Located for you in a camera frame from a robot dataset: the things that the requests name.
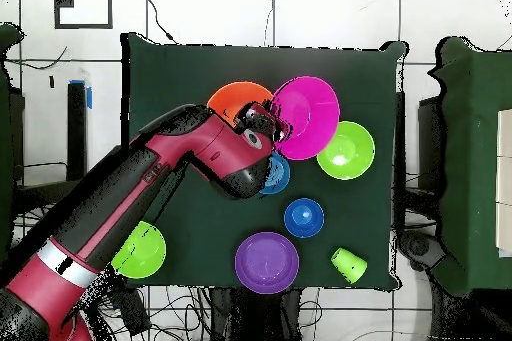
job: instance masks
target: plastic bowl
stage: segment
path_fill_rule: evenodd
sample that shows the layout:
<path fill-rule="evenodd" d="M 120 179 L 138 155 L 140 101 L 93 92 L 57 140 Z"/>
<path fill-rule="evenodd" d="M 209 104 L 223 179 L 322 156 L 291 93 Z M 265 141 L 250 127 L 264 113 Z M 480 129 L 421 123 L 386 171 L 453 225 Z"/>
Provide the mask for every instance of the plastic bowl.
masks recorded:
<path fill-rule="evenodd" d="M 275 151 L 270 156 L 270 169 L 265 187 L 260 191 L 261 194 L 277 194 L 283 191 L 290 181 L 290 165 L 283 156 Z"/>
<path fill-rule="evenodd" d="M 316 156 L 329 143 L 340 120 L 340 105 L 331 86 L 320 78 L 301 76 L 282 85 L 272 99 L 272 113 L 291 126 L 276 149 L 290 160 Z"/>
<path fill-rule="evenodd" d="M 276 294 L 292 285 L 299 272 L 299 254 L 286 237 L 259 232 L 240 244 L 235 256 L 240 282 L 258 294 Z"/>
<path fill-rule="evenodd" d="M 262 104 L 272 99 L 272 93 L 254 82 L 233 82 L 220 88 L 208 100 L 207 106 L 214 110 L 231 126 L 235 127 L 235 117 L 240 110 L 252 102 Z"/>
<path fill-rule="evenodd" d="M 336 179 L 354 179 L 365 173 L 375 157 L 371 134 L 355 122 L 338 123 L 334 137 L 316 157 L 322 170 Z"/>
<path fill-rule="evenodd" d="M 165 240 L 153 225 L 140 221 L 112 259 L 121 275 L 140 279 L 153 275 L 164 263 Z"/>
<path fill-rule="evenodd" d="M 284 225 L 290 234 L 309 238 L 318 234 L 324 225 L 322 207 L 310 198 L 292 201 L 284 212 Z"/>

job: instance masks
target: floor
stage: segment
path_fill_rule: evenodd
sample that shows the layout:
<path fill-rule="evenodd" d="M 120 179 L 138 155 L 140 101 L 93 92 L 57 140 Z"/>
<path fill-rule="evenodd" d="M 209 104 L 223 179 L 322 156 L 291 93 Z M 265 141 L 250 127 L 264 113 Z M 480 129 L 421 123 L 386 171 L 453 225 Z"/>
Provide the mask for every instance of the floor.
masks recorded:
<path fill-rule="evenodd" d="M 466 36 L 482 49 L 512 46 L 512 40 L 507 42 L 512 35 L 512 0 L 275 0 L 274 8 L 273 0 L 151 1 L 158 10 L 160 25 L 180 43 L 376 49 L 389 40 L 406 41 L 410 50 L 403 66 L 403 88 L 407 102 L 407 171 L 411 174 L 419 169 L 418 103 L 440 92 L 437 82 L 427 74 L 434 66 L 437 43 L 446 36 Z M 61 23 L 106 23 L 106 2 L 75 0 L 74 8 L 61 10 Z M 6 68 L 12 84 L 21 87 L 26 96 L 26 164 L 65 161 L 66 125 L 55 120 L 66 120 L 68 81 L 83 79 L 93 89 L 92 108 L 88 110 L 92 167 L 119 143 L 119 34 L 139 32 L 155 42 L 169 43 L 157 25 L 151 3 L 112 0 L 113 29 L 79 30 L 54 29 L 53 0 L 0 3 L 0 21 L 20 25 L 25 33 L 22 43 L 7 56 L 23 64 L 6 63 Z M 52 64 L 63 50 L 57 64 L 44 70 L 34 68 Z M 54 78 L 53 88 L 49 76 Z M 26 172 L 28 184 L 62 179 L 64 170 L 58 166 Z M 411 222 L 417 222 L 413 216 L 409 215 Z M 400 254 L 396 256 L 396 274 L 403 285 L 392 293 L 306 289 L 300 312 L 303 340 L 425 341 L 432 307 L 426 276 L 413 271 Z M 190 296 L 187 288 L 151 287 L 141 293 L 155 325 L 197 324 L 196 315 L 187 312 L 187 304 L 196 299 L 179 299 Z M 175 299 L 171 309 L 169 301 Z M 321 312 L 313 302 L 319 303 Z M 113 327 L 118 327 L 118 322 L 115 318 L 110 321 Z M 192 341 L 201 341 L 199 331 L 190 334 Z M 183 331 L 173 332 L 185 337 Z M 156 329 L 144 337 L 130 339 L 126 333 L 117 337 L 119 341 L 177 341 Z"/>

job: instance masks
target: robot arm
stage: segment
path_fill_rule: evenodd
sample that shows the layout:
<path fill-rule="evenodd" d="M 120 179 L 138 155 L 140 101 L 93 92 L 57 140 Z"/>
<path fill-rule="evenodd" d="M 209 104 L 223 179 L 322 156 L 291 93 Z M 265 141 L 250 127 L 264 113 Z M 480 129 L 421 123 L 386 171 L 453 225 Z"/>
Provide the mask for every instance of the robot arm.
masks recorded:
<path fill-rule="evenodd" d="M 116 148 L 106 156 L 71 193 L 82 194 L 77 205 L 51 227 L 44 245 L 1 291 L 0 339 L 76 341 L 83 321 L 63 326 L 66 316 L 165 180 L 188 163 L 233 197 L 260 191 L 273 140 L 286 128 L 255 103 L 238 120 L 233 129 L 205 106 L 181 106 L 141 129 L 128 152 Z M 13 331 L 13 320 L 20 318 L 25 323 Z"/>

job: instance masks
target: silver band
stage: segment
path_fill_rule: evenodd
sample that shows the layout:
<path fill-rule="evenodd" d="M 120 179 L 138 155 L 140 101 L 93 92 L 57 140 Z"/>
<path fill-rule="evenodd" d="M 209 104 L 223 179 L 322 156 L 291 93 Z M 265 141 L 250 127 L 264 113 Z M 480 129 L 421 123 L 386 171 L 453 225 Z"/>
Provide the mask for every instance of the silver band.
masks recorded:
<path fill-rule="evenodd" d="M 60 251 L 50 240 L 47 240 L 43 247 L 39 249 L 37 256 L 52 271 L 78 287 L 87 288 L 97 276 L 97 274 L 79 265 L 74 260 L 69 267 L 60 271 L 62 272 L 60 273 L 59 268 L 68 256 Z"/>

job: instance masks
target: orange plate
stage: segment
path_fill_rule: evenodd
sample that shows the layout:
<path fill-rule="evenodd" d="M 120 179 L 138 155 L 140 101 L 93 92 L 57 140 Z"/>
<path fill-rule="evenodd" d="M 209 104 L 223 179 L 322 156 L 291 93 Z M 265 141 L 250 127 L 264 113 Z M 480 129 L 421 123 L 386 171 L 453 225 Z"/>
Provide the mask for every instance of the orange plate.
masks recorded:
<path fill-rule="evenodd" d="M 271 99 L 272 93 L 261 85 L 254 82 L 233 82 L 213 94 L 207 106 L 234 127 L 236 115 L 247 103 L 262 104 L 263 101 Z"/>

